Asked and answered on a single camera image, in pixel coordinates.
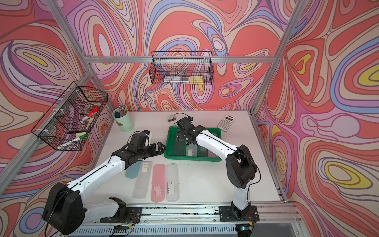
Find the clear frosted pencil case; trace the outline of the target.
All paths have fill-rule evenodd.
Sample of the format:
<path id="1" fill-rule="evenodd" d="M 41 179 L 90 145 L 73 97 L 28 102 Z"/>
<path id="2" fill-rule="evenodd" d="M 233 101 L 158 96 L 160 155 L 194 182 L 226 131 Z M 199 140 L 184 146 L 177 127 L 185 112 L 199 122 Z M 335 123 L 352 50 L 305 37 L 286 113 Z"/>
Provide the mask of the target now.
<path id="1" fill-rule="evenodd" d="M 141 162 L 132 197 L 134 199 L 145 199 L 147 197 L 152 172 L 152 162 Z"/>

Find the grey-pink translucent pencil case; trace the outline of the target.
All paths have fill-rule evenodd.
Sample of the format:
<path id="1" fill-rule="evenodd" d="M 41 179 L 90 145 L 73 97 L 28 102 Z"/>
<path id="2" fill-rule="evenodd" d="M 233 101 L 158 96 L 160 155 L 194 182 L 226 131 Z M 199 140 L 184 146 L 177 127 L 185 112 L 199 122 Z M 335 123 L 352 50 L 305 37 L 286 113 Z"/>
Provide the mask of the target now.
<path id="1" fill-rule="evenodd" d="M 207 151 L 207 156 L 209 158 L 212 158 L 212 159 L 218 159 L 219 157 L 217 155 L 215 155 L 213 152 L 211 152 L 210 150 Z"/>

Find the green plastic storage tray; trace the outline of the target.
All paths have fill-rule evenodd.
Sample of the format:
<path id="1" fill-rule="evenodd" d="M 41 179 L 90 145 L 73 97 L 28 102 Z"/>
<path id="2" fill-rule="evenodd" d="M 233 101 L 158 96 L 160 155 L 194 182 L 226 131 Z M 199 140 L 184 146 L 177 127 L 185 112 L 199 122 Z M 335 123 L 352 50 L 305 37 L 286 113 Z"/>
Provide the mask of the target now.
<path id="1" fill-rule="evenodd" d="M 201 157 L 187 157 L 186 155 L 179 157 L 179 156 L 173 156 L 173 145 L 175 141 L 184 141 L 183 136 L 181 135 L 180 131 L 177 127 L 171 126 L 168 130 L 168 136 L 166 141 L 166 150 L 164 152 L 164 156 L 169 160 L 182 160 L 182 161 L 197 161 L 197 162 L 220 162 L 222 159 L 212 159 L 212 158 L 201 158 Z"/>

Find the frosted white pencil case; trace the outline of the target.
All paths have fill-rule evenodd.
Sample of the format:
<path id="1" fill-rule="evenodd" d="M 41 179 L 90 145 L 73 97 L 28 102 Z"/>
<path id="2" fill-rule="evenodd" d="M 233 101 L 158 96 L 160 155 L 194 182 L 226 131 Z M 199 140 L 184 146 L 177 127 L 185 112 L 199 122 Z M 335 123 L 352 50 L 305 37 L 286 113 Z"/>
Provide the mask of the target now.
<path id="1" fill-rule="evenodd" d="M 197 145 L 189 144 L 186 147 L 186 156 L 187 157 L 197 157 Z"/>

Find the dark green translucent pencil case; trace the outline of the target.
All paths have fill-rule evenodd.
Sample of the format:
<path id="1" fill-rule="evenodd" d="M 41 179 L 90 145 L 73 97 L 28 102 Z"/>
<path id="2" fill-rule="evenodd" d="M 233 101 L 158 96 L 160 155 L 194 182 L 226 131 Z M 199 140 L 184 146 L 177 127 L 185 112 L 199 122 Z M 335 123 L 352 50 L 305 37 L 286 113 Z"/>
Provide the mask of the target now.
<path id="1" fill-rule="evenodd" d="M 197 146 L 197 157 L 208 158 L 208 150 L 204 147 Z"/>

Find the teal pencil case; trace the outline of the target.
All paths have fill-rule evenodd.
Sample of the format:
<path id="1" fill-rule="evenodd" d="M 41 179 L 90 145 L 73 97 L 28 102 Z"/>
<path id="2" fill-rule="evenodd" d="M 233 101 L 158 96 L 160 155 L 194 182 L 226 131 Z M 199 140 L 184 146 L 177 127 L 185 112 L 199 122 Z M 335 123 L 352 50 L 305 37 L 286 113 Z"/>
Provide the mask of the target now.
<path id="1" fill-rule="evenodd" d="M 135 179 L 138 176 L 138 173 L 140 171 L 141 161 L 138 161 L 137 163 L 134 163 L 129 168 L 125 170 L 125 177 L 128 179 Z"/>

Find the pink pencil case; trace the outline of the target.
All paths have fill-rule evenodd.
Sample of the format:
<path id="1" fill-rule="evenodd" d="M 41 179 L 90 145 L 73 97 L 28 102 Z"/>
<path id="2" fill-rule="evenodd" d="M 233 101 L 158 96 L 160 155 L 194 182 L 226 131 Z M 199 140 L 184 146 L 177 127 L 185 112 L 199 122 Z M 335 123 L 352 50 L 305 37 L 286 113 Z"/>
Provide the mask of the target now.
<path id="1" fill-rule="evenodd" d="M 158 203 L 165 200 L 165 164 L 153 167 L 151 201 Z"/>

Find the white translucent pencil case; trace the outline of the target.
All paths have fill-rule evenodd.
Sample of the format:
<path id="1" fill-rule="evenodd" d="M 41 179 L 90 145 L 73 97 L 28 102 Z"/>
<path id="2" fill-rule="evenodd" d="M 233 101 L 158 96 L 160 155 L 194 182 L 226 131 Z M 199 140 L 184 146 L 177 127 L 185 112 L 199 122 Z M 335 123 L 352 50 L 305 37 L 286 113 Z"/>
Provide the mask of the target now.
<path id="1" fill-rule="evenodd" d="M 176 202 L 180 198 L 179 173 L 177 164 L 168 164 L 165 167 L 166 200 Z"/>

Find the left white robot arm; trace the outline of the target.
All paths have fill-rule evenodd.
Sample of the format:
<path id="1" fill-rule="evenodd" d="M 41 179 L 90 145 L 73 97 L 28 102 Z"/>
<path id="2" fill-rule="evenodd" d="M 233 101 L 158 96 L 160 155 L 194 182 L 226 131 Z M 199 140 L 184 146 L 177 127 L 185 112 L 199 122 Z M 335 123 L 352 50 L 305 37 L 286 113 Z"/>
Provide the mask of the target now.
<path id="1" fill-rule="evenodd" d="M 140 160 L 162 155 L 165 150 L 162 142 L 150 142 L 148 130 L 134 132 L 126 145 L 94 170 L 67 184 L 54 185 L 49 191 L 42 219 L 63 235 L 73 233 L 83 223 L 98 219 L 110 223 L 122 223 L 127 219 L 136 222 L 136 218 L 128 213 L 125 202 L 117 197 L 94 205 L 85 201 L 115 175 Z"/>

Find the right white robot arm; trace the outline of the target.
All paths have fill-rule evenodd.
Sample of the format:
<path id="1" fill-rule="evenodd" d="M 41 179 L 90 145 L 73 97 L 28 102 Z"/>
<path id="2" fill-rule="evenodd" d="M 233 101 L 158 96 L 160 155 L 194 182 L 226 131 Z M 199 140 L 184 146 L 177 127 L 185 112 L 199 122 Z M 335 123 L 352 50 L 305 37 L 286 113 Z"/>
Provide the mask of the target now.
<path id="1" fill-rule="evenodd" d="M 245 145 L 235 146 L 213 135 L 205 127 L 192 124 L 192 117 L 185 116 L 175 122 L 185 142 L 206 148 L 226 163 L 227 177 L 234 185 L 234 198 L 229 217 L 241 221 L 250 213 L 250 186 L 256 173 L 260 173 Z"/>

